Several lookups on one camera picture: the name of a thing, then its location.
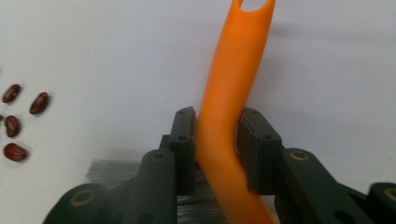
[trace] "white surface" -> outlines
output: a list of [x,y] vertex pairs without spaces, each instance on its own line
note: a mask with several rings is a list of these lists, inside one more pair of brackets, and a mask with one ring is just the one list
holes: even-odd
[[[251,8],[264,1],[247,0]],[[92,159],[138,161],[169,133],[174,113],[199,111],[229,0],[0,1],[0,92],[23,90],[3,115],[1,223],[41,223]],[[396,182],[396,3],[278,1],[247,105],[286,147],[307,149],[334,177],[366,192]],[[52,102],[28,114],[41,91]]]

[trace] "orange handle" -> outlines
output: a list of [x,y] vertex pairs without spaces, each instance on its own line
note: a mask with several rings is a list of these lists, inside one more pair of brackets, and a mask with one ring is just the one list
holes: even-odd
[[246,12],[233,0],[206,83],[196,129],[196,158],[232,224],[275,223],[262,199],[248,192],[235,154],[237,121],[259,68],[275,0]]

